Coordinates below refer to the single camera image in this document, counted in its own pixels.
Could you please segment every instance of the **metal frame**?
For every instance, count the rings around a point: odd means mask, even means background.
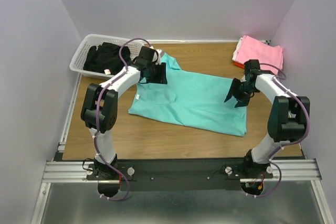
[[[311,182],[311,185],[313,187],[314,193],[315,193],[315,197],[317,200],[317,203],[319,205],[320,208],[320,212],[322,214],[322,218],[325,224],[334,224],[334,221],[332,219],[331,216],[331,212],[326,200],[326,196],[324,195],[323,189],[322,189],[322,185],[321,182],[318,180],[313,180]]]
[[[68,109],[67,117],[65,119],[64,127],[63,127],[63,130],[62,130],[62,135],[61,135],[61,138],[59,140],[59,143],[65,143],[67,141],[70,122],[71,122],[71,118],[72,118],[72,114],[73,114],[73,109],[74,109],[75,103],[76,103],[76,97],[77,97],[77,93],[78,93],[78,89],[79,89],[81,76],[82,76],[81,74],[78,74],[77,78],[76,78],[76,83],[75,83],[75,86],[74,86],[74,89],[73,89],[73,92],[72,92],[70,106],[69,106],[69,109]]]
[[[76,102],[76,97],[79,89],[81,74],[78,74],[76,83],[73,89],[69,110],[65,120],[62,135],[59,141],[58,152],[62,153],[65,149],[71,117]],[[310,180],[313,190],[322,214],[324,223],[334,224],[329,206],[327,204],[325,195],[320,183],[321,174],[319,172],[317,162],[314,159],[283,159],[274,160],[282,171],[282,180],[284,181],[298,181]],[[265,181],[277,181],[279,172],[275,167],[274,177],[267,178]],[[241,179],[240,182],[249,182],[251,179]],[[118,180],[101,180],[88,181],[86,180],[86,172],[82,169],[82,162],[47,162],[42,178],[42,184],[38,194],[36,206],[33,213],[31,224],[41,223],[43,213],[46,207],[51,183],[118,183]]]

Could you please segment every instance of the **teal shirt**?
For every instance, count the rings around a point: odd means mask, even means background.
[[[246,107],[234,108],[234,98],[224,103],[232,79],[184,71],[168,54],[161,61],[166,63],[168,84],[138,83],[130,114],[244,136]]]

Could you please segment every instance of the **black cloth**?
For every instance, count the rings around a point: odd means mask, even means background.
[[[104,42],[102,45],[90,47],[83,70],[96,73],[105,73],[104,70],[109,69],[111,74],[117,74],[124,67],[119,58],[120,46]],[[129,65],[131,63],[131,52],[128,47],[121,50],[122,58]]]

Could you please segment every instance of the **cable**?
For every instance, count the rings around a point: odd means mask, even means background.
[[[278,70],[283,75],[283,77],[282,76],[276,76],[276,77],[280,80],[286,80],[287,77],[286,77],[285,73],[280,68],[278,68],[278,67],[276,67],[272,64],[269,64],[269,63],[260,63],[260,65],[266,65],[266,66],[270,66],[272,68],[275,68],[276,70]]]
[[[265,180],[265,176],[264,176],[264,173],[261,173],[261,176],[262,176],[262,180],[261,180],[261,183],[260,183],[260,186],[258,187],[258,189],[262,189],[263,186],[264,186],[264,180]]]
[[[273,65],[271,65],[271,64],[267,64],[267,63],[261,63],[261,65],[268,65],[268,66],[271,66],[271,67],[274,67],[274,68],[278,69],[277,67],[275,67],[275,66],[273,66]],[[280,69],[278,69],[278,70],[283,74],[284,78],[286,78],[285,73],[284,73],[282,70],[280,70]],[[299,144],[299,143],[301,143],[301,142],[307,137],[307,135],[308,135],[308,133],[309,133],[309,130],[310,130],[310,118],[309,118],[309,114],[308,114],[308,111],[307,111],[306,107],[303,105],[303,103],[300,101],[300,99],[297,98],[296,95],[294,95],[294,94],[293,94],[289,89],[287,89],[284,85],[282,85],[281,82],[280,82],[277,78],[279,78],[279,76],[274,76],[274,77],[272,78],[273,83],[274,83],[278,88],[280,88],[283,92],[285,92],[285,93],[288,94],[291,98],[293,98],[293,99],[300,105],[300,107],[301,107],[303,113],[305,114],[306,122],[307,122],[307,126],[306,126],[306,131],[304,132],[303,136],[302,136],[299,140],[297,140],[297,141],[295,141],[295,142],[292,142],[292,143],[285,143],[285,144],[283,144],[282,146],[278,146],[276,149],[274,149],[274,150],[268,155],[270,164],[274,165],[274,166],[279,170],[279,180],[278,180],[277,184],[275,185],[275,187],[273,187],[269,192],[267,192],[267,193],[265,193],[265,194],[261,194],[261,195],[251,195],[251,196],[253,196],[253,197],[255,197],[255,198],[263,198],[263,197],[266,197],[266,196],[272,194],[275,190],[278,189],[278,187],[279,187],[279,185],[280,185],[280,183],[281,183],[281,180],[282,180],[282,172],[281,172],[281,169],[280,169],[280,167],[279,167],[277,164],[275,164],[275,163],[273,163],[273,162],[271,161],[272,157],[273,157],[279,150],[281,150],[284,146],[289,146],[289,145],[294,145],[294,144]]]
[[[250,186],[251,186],[251,185],[254,185],[254,184],[256,183],[256,181],[259,179],[259,175],[260,175],[260,174],[262,174],[262,178],[263,178],[263,179],[262,179],[261,182],[263,182],[264,179],[265,179],[265,177],[264,177],[264,174],[261,172],[261,173],[258,174],[258,176],[257,176],[257,178],[256,178],[255,180],[253,180],[252,182],[249,182],[248,184],[250,184]]]
[[[86,161],[93,161],[93,159],[92,158],[86,158],[86,159],[83,160],[83,163],[82,163],[83,170],[93,172],[92,168],[84,168],[84,164],[85,164]]]
[[[156,58],[156,61],[154,61],[154,64],[156,64],[157,61],[159,60],[159,52],[158,52],[157,50],[155,50],[155,52],[156,52],[156,56],[157,56],[157,58]]]
[[[252,195],[252,194],[248,194],[246,193],[246,195],[250,195],[254,198],[264,198],[272,193],[274,193],[274,191],[276,191],[281,183],[281,180],[282,180],[282,171],[280,169],[280,167],[276,164],[276,163],[273,163],[272,161],[269,161],[270,164],[274,165],[278,170],[279,170],[279,180],[277,182],[277,184],[275,185],[275,187],[273,187],[270,191],[268,191],[267,193],[265,194],[260,194],[260,195]]]
[[[306,109],[306,107],[303,105],[303,103],[300,101],[300,99],[298,99],[296,97],[296,95],[294,95],[289,89],[287,89],[285,86],[283,86],[278,80],[276,77],[273,77],[272,78],[272,81],[274,82],[274,84],[276,86],[278,86],[278,88],[280,88],[283,92],[287,93],[290,97],[292,97],[301,107],[303,113],[305,114],[305,117],[306,117],[306,121],[307,121],[307,126],[306,126],[306,131],[304,132],[303,136],[295,141],[295,142],[292,142],[292,143],[284,143],[282,146],[278,146],[276,149],[274,149],[270,155],[268,156],[268,158],[272,158],[279,150],[281,150],[281,148],[283,148],[284,146],[289,146],[289,145],[294,145],[294,144],[299,144],[301,143],[308,135],[309,133],[309,130],[310,130],[310,118],[309,118],[309,114],[308,114],[308,111]]]
[[[130,182],[128,181],[128,179],[126,178],[125,175],[123,175],[121,173],[121,171],[119,171],[118,169],[114,168],[111,164],[109,164],[106,159],[102,156],[102,154],[100,153],[99,149],[98,149],[98,145],[97,145],[97,138],[98,138],[98,134],[99,134],[99,109],[100,109],[100,102],[101,102],[101,99],[102,99],[102,96],[104,94],[104,92],[106,91],[106,89],[108,87],[110,87],[114,82],[116,82],[117,80],[119,80],[121,77],[123,77],[126,73],[127,73],[127,70],[128,70],[128,66],[127,66],[127,63],[126,61],[122,58],[122,55],[121,55],[121,50],[130,42],[134,41],[134,40],[143,40],[145,41],[150,47],[151,47],[151,44],[145,40],[145,39],[142,39],[142,38],[134,38],[134,39],[130,39],[128,40],[127,42],[125,42],[119,49],[119,58],[120,60],[122,61],[122,63],[124,64],[125,66],[125,71],[120,73],[120,74],[117,74],[116,76],[114,76],[115,78],[112,78],[111,82],[109,82],[104,88],[102,88],[102,90],[100,91],[99,93],[99,96],[98,96],[98,99],[97,99],[97,109],[96,109],[96,128],[97,128],[97,131],[96,133],[94,134],[94,138],[93,138],[93,144],[95,146],[95,149],[96,149],[96,152],[98,154],[98,156],[101,158],[101,160],[109,167],[111,168],[113,171],[115,171],[116,173],[118,173],[121,177],[123,177],[127,183],[127,187],[128,187],[128,190],[126,192],[126,194],[121,197],[121,198],[110,198],[110,197],[106,197],[105,195],[101,195],[101,197],[107,199],[107,200],[112,200],[112,201],[122,201],[122,200],[125,200],[128,196],[128,194],[130,193],[131,191],[131,185],[130,185]]]
[[[214,171],[214,172],[209,176],[209,178],[212,179],[212,178],[213,178],[215,175],[217,175],[217,174],[224,174],[224,175],[226,175],[226,172],[223,171],[223,167],[224,167],[224,166],[226,166],[226,164],[225,164],[225,165],[222,165],[221,168],[220,168],[219,170]]]

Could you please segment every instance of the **metal floor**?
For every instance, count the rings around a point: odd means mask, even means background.
[[[274,186],[266,182],[266,189]],[[239,191],[132,192],[123,202],[99,198],[97,184],[52,183],[42,223],[300,224],[323,223],[310,181],[282,182],[266,198]]]

